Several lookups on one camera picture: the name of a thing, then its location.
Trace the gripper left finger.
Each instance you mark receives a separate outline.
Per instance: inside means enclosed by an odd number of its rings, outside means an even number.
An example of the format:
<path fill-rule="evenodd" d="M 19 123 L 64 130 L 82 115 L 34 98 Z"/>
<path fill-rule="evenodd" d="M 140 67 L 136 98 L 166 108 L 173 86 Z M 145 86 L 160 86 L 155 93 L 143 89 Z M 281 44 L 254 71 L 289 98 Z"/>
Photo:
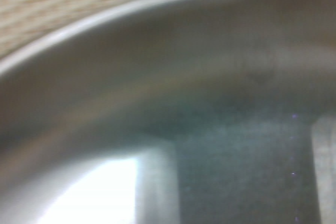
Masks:
<path fill-rule="evenodd" d="M 136 223 L 181 224 L 176 151 L 149 148 L 137 157 Z"/>

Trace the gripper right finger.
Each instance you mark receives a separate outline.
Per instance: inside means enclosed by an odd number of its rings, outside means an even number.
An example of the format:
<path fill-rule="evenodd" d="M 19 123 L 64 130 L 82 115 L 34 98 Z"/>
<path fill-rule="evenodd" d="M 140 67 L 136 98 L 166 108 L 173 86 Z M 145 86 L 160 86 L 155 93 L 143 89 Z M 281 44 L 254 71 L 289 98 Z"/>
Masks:
<path fill-rule="evenodd" d="M 336 224 L 336 116 L 313 126 L 313 149 L 322 224 Z"/>

